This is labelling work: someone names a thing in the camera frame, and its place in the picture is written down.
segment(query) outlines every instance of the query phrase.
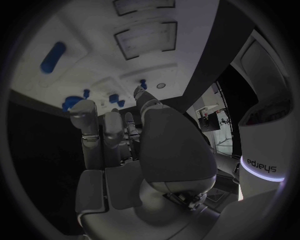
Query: sharp logo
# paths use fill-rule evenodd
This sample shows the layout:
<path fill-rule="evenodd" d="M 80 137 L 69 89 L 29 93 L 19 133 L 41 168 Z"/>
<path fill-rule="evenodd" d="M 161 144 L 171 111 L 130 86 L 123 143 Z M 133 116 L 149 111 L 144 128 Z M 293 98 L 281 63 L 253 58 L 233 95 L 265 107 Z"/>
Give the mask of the sharp logo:
<path fill-rule="evenodd" d="M 276 170 L 276 166 L 267 166 L 267 165 L 264 165 L 264 164 L 261 164 L 261 163 L 258 163 L 256 161 L 252 161 L 250 159 L 247 160 L 247 163 L 252 165 L 253 167 L 256 167 L 258 169 L 264 169 L 265 171 L 267 171 L 268 173 L 270 173 L 270 171 L 272 173 L 275 173 L 277 170 Z"/>

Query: glowing light strip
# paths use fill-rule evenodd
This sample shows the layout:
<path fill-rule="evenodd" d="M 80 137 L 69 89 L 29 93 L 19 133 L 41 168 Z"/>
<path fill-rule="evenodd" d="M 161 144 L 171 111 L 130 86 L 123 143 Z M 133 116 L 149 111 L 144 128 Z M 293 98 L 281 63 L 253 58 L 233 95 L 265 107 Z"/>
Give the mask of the glowing light strip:
<path fill-rule="evenodd" d="M 243 156 L 241 156 L 240 158 L 240 164 L 242 165 L 242 167 L 247 170 L 249 173 L 253 174 L 254 176 L 267 180 L 267 181 L 271 181 L 271 182 L 282 182 L 285 178 L 274 178 L 274 177 L 268 177 L 268 176 L 264 176 L 261 175 L 253 170 L 251 170 L 244 162 L 243 162 Z"/>

